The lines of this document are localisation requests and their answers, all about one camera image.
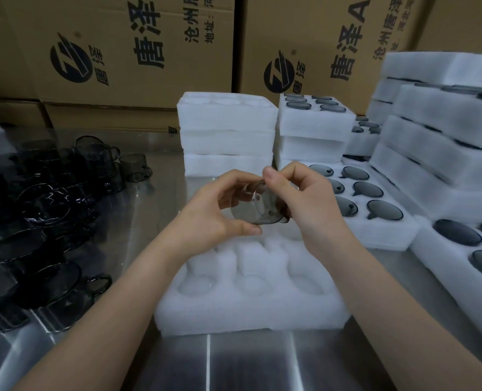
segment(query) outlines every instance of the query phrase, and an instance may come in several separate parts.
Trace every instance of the cardboard box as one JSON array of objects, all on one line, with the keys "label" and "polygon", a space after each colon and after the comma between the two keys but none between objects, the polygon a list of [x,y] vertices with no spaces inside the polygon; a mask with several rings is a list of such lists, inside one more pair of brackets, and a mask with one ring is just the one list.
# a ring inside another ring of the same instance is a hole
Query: cardboard box
[{"label": "cardboard box", "polygon": [[416,49],[482,53],[482,0],[435,0]]},{"label": "cardboard box", "polygon": [[333,95],[366,112],[386,52],[410,45],[426,0],[246,0],[242,93]]},{"label": "cardboard box", "polygon": [[31,72],[0,0],[0,97],[37,98]]},{"label": "cardboard box", "polygon": [[231,91],[234,0],[3,0],[39,98],[175,108]]},{"label": "cardboard box", "polygon": [[42,103],[16,100],[0,100],[0,125],[33,129],[51,127]]},{"label": "cardboard box", "polygon": [[177,111],[46,104],[55,129],[118,129],[178,134]]}]

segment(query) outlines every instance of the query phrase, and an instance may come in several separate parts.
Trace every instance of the metal table surface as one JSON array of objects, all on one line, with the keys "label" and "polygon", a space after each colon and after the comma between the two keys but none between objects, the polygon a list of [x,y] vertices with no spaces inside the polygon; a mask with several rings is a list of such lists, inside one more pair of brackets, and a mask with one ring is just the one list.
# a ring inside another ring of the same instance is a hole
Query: metal table surface
[{"label": "metal table surface", "polygon": [[[140,251],[185,205],[179,137],[116,130],[57,130],[70,145],[93,134],[122,153],[143,152],[150,180],[128,184],[99,203],[93,242],[68,253],[85,274],[117,279]],[[372,250],[412,296],[482,361],[482,335],[440,282],[410,252]],[[62,338],[38,324],[0,335],[0,390],[9,390]],[[124,390],[361,390],[394,389],[387,372],[353,318],[344,329],[161,338],[152,322],[122,386]]]}]

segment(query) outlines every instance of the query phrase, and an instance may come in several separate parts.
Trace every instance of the printed logo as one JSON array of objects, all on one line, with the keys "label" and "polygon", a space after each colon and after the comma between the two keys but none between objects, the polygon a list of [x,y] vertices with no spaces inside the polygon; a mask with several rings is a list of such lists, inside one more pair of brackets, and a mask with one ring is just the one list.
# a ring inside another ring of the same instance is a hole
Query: printed logo
[{"label": "printed logo", "polygon": [[283,93],[294,83],[294,65],[279,51],[279,57],[268,63],[263,78],[269,91]]},{"label": "printed logo", "polygon": [[89,55],[78,45],[58,33],[60,41],[51,47],[49,57],[58,74],[74,83],[87,82],[92,76]]}]

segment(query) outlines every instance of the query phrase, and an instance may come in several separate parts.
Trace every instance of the finger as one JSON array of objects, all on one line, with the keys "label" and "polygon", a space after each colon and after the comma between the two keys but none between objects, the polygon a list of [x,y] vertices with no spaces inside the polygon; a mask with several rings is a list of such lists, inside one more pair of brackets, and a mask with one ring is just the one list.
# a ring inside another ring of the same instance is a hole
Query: finger
[{"label": "finger", "polygon": [[300,190],[305,190],[316,181],[324,181],[325,179],[321,174],[299,162],[291,162],[279,173],[297,185]]},{"label": "finger", "polygon": [[236,185],[252,184],[261,180],[262,177],[256,176],[255,174],[249,172],[230,170],[225,174],[220,175],[217,180],[210,184],[210,186],[218,193],[222,193],[225,190],[235,187]]},{"label": "finger", "polygon": [[263,230],[259,225],[253,225],[240,219],[227,219],[226,233],[229,238],[236,236],[259,236]]},{"label": "finger", "polygon": [[277,170],[267,166],[263,170],[263,178],[268,187],[288,206],[293,206],[299,200],[301,193],[290,184],[290,181]]}]

